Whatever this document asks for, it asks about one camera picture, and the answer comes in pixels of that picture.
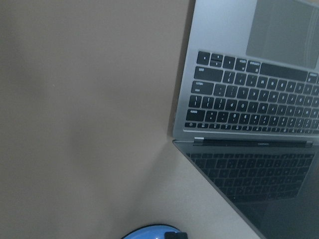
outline keyboard key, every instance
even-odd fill
[[[260,62],[257,61],[248,61],[247,64],[247,72],[256,73],[258,74],[260,68]]]
[[[278,80],[275,78],[269,78],[268,84],[267,84],[267,89],[269,90],[274,90],[277,86]]]
[[[231,57],[231,56],[225,56],[224,57],[223,68],[233,69],[234,68],[234,64],[235,64],[235,57]]]
[[[267,77],[264,77],[264,76],[258,77],[257,87],[266,88],[267,80],[268,80]]]
[[[205,111],[188,110],[186,120],[187,121],[203,121],[204,116],[205,116]]]
[[[296,82],[289,81],[289,82],[287,83],[286,91],[287,91],[287,92],[294,92],[295,87],[296,87]]]
[[[265,114],[267,112],[267,109],[268,109],[267,103],[260,103],[257,112],[260,114]]]
[[[277,90],[278,91],[285,91],[287,86],[287,81],[286,80],[279,80],[278,85],[277,85]]]
[[[248,75],[247,76],[247,81],[246,81],[246,86],[256,86],[257,83],[257,76],[255,75]]]
[[[201,105],[202,108],[211,109],[213,108],[214,98],[205,96],[203,98],[203,103]]]
[[[201,96],[190,96],[188,107],[199,108],[201,103]]]
[[[232,84],[234,82],[234,79],[235,79],[235,72],[225,71],[224,77],[223,77],[224,83]]]
[[[257,102],[249,102],[247,112],[256,113],[257,112],[257,108],[258,108],[258,103]]]
[[[216,84],[214,89],[215,96],[224,96],[226,90],[225,85]]]
[[[245,112],[247,110],[248,101],[239,101],[237,105],[237,111]]]
[[[235,84],[236,85],[244,85],[246,81],[246,74],[244,73],[237,73],[235,77]]]
[[[237,71],[245,71],[247,60],[239,59],[236,60],[235,70]]]
[[[213,93],[213,88],[213,83],[193,81],[191,92],[196,94],[211,95]]]
[[[227,111],[235,111],[237,106],[237,100],[227,100],[226,110]]]
[[[215,110],[223,110],[225,108],[226,99],[216,98],[214,109]]]
[[[199,67],[199,66],[196,66],[195,68],[195,74],[194,74],[195,79],[221,82],[222,76],[223,76],[222,70]]]
[[[237,93],[237,98],[239,99],[246,99],[248,96],[248,88],[245,87],[239,87],[238,93]]]
[[[206,113],[206,122],[215,122],[217,117],[217,112],[216,111],[207,111]]]
[[[197,55],[197,64],[208,65],[210,53],[199,51]]]
[[[226,123],[228,118],[228,112],[218,112],[217,122],[218,123]]]

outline laptop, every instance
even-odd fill
[[[316,1],[195,3],[173,143],[261,238],[319,238],[318,57]]]

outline black key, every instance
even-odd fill
[[[234,82],[234,79],[235,79],[235,72],[225,71],[224,77],[223,77],[224,83],[232,84]]]
[[[207,111],[205,121],[206,122],[215,122],[216,121],[217,112],[216,111]]]
[[[186,122],[185,123],[185,127],[187,127],[187,128],[195,128],[196,127],[196,123]]]
[[[304,90],[305,85],[302,83],[297,83],[296,88],[295,88],[295,93],[302,93]]]
[[[308,118],[310,116],[310,113],[311,113],[311,108],[305,108],[303,112],[303,117]]]
[[[288,67],[262,63],[260,68],[260,74],[278,78],[286,78],[296,81],[306,81],[308,72]]]
[[[319,107],[319,98],[314,98],[311,106],[312,107]]]
[[[211,95],[213,93],[213,88],[213,83],[193,81],[191,92],[196,94]]]
[[[260,115],[251,115],[249,124],[257,125],[259,123]]]
[[[269,114],[269,115],[275,115],[276,112],[277,112],[277,108],[278,108],[278,105],[270,104],[269,107],[268,107],[267,114]]]
[[[269,90],[274,90],[277,86],[277,79],[275,78],[269,78],[268,84],[267,84],[267,89]]]
[[[255,75],[248,75],[247,76],[247,81],[246,81],[246,86],[256,86],[257,83],[257,76]]]
[[[280,117],[278,121],[278,126],[285,127],[288,121],[288,117]]]
[[[188,110],[186,120],[188,120],[188,121],[203,121],[204,116],[205,116],[205,111]]]
[[[249,90],[249,95],[248,95],[248,99],[249,100],[257,100],[258,99],[258,95],[259,95],[259,90],[257,89],[250,89]]]
[[[225,108],[226,99],[216,98],[214,109],[215,110],[223,110]]]
[[[226,123],[228,118],[228,112],[218,112],[217,122]]]
[[[225,85],[216,84],[214,89],[215,96],[224,96],[226,90]]]
[[[208,128],[208,124],[207,123],[199,123],[197,125],[197,128]]]
[[[269,126],[277,126],[278,121],[279,121],[279,117],[278,116],[270,116]]]
[[[239,113],[230,113],[228,123],[237,123],[239,120]]]
[[[199,108],[201,102],[201,96],[190,96],[188,107]]]
[[[269,91],[260,91],[258,100],[259,101],[267,101],[268,96],[269,96]]]
[[[267,112],[267,109],[268,109],[267,103],[260,103],[257,112],[260,114],[265,114]]]
[[[275,103],[275,102],[277,102],[278,96],[279,96],[279,93],[278,93],[278,92],[271,91],[271,92],[269,93],[268,101]]]
[[[239,101],[237,105],[237,111],[245,112],[248,106],[248,101]]]
[[[231,57],[231,56],[225,56],[224,57],[223,68],[233,69],[234,68],[234,64],[235,64],[235,57]]]
[[[287,99],[287,104],[294,105],[296,102],[297,95],[289,94]]]
[[[287,92],[294,92],[295,87],[296,87],[296,82],[289,81],[289,82],[287,83],[286,91],[287,91]]]
[[[239,59],[236,60],[235,70],[237,71],[245,71],[247,60]]]
[[[260,116],[259,124],[260,125],[268,125],[269,116]]]
[[[266,88],[267,80],[268,80],[267,77],[264,77],[264,76],[258,77],[257,87]]]
[[[227,89],[226,89],[226,97],[236,97],[236,94],[237,94],[237,86],[227,86]]]
[[[227,111],[235,111],[237,106],[237,100],[227,100],[226,110]]]
[[[296,123],[296,118],[289,118],[287,127],[295,127],[295,123]]]
[[[304,106],[311,106],[312,103],[313,103],[313,97],[311,96],[307,96],[306,99],[305,99],[305,103],[304,103]]]
[[[279,81],[278,81],[278,85],[277,85],[277,90],[278,90],[278,91],[285,91],[286,86],[287,86],[287,81],[285,81],[285,80],[279,80]]]
[[[310,72],[307,77],[308,83],[317,83],[318,74]]]
[[[319,86],[313,86],[313,90],[311,91],[312,96],[318,96],[319,95]]]
[[[222,77],[223,77],[222,70],[199,67],[199,66],[195,67],[195,74],[194,74],[195,79],[221,82]]]
[[[258,108],[258,103],[257,102],[249,102],[247,112],[256,113],[257,112],[257,108]]]
[[[258,74],[260,68],[260,62],[257,61],[248,61],[247,64],[247,72],[256,73]]]
[[[237,73],[235,77],[235,84],[236,85],[244,85],[246,81],[246,74],[244,73]]]
[[[203,98],[203,103],[201,104],[202,108],[211,109],[213,108],[214,98],[205,96]]]
[[[280,93],[278,97],[278,103],[285,104],[288,98],[287,93]]]
[[[222,124],[222,125],[220,126],[220,129],[227,129],[227,130],[229,130],[229,129],[231,129],[231,125],[229,125],[229,124]]]
[[[296,105],[297,106],[302,106],[305,102],[305,97],[302,95],[298,95],[297,96],[297,100],[296,100]]]
[[[296,107],[294,107],[294,106],[288,106],[287,111],[286,111],[286,115],[293,116],[295,113],[295,109],[296,109]]]
[[[249,122],[250,115],[249,114],[240,114],[239,123],[247,124]]]
[[[208,65],[210,53],[199,51],[197,55],[197,64]]]
[[[239,87],[238,93],[237,93],[237,98],[239,99],[246,99],[248,96],[248,88],[245,87]]]
[[[313,89],[313,86],[312,86],[312,85],[305,85],[305,88],[304,88],[304,94],[306,94],[306,95],[310,95],[310,94],[311,94],[312,89]]]
[[[294,116],[300,117],[300,116],[303,115],[303,112],[304,112],[304,108],[302,108],[302,107],[297,107],[296,110],[295,110]]]
[[[287,106],[279,105],[278,110],[277,110],[277,114],[280,116],[285,115],[286,109],[287,109]]]

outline laptop keyboard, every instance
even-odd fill
[[[199,51],[185,128],[319,134],[318,74]]]
[[[188,154],[234,203],[294,198],[314,154]]]

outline black button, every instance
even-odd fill
[[[196,94],[211,95],[213,93],[213,88],[213,83],[193,81],[191,92]]]
[[[247,72],[256,73],[258,74],[260,68],[260,62],[257,61],[248,61],[247,64]]]
[[[225,56],[223,68],[233,69],[235,64],[235,57]]]
[[[195,79],[221,82],[222,77],[223,77],[222,70],[199,67],[199,66],[195,67],[195,74],[194,74]]]
[[[208,65],[209,55],[210,53],[208,52],[199,51],[197,56],[197,64]]]

